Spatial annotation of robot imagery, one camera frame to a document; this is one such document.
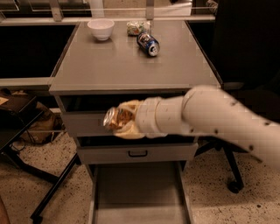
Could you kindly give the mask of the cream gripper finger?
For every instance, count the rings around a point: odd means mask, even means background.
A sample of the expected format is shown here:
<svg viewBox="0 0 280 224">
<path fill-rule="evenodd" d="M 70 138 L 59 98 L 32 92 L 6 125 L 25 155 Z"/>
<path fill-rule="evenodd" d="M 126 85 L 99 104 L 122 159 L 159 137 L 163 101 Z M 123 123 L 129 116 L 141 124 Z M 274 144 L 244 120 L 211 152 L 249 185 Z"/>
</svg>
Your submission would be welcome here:
<svg viewBox="0 0 280 224">
<path fill-rule="evenodd" d="M 128 110 L 132 114 L 135 114 L 142 103 L 143 102 L 139 100 L 125 101 L 119 104 L 119 108 Z"/>
<path fill-rule="evenodd" d="M 144 137 L 134 122 L 128 122 L 121 129 L 115 130 L 114 135 L 122 139 L 141 139 Z"/>
</svg>

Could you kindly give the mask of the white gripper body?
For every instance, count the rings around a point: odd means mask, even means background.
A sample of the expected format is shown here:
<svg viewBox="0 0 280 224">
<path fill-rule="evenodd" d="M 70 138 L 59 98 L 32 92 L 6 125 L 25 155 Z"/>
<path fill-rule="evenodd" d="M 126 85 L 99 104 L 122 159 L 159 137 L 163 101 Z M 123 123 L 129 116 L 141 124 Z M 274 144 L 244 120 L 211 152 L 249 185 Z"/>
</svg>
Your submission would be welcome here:
<svg viewBox="0 0 280 224">
<path fill-rule="evenodd" d="M 166 137 L 166 134 L 159 130 L 156 122 L 156 108 L 160 101 L 160 97 L 147 98 L 139 105 L 136 112 L 136 126 L 148 138 Z"/>
</svg>

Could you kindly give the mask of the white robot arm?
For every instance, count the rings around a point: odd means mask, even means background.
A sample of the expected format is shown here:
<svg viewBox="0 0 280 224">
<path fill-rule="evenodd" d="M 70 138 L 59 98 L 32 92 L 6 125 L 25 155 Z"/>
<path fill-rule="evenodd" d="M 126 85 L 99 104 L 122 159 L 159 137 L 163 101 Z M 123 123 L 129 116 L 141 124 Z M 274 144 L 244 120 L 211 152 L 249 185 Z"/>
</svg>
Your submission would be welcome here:
<svg viewBox="0 0 280 224">
<path fill-rule="evenodd" d="M 116 130 L 117 137 L 216 137 L 280 170 L 280 124 L 255 114 L 218 87 L 197 86 L 184 96 L 151 97 L 131 104 L 136 118 Z"/>
</svg>

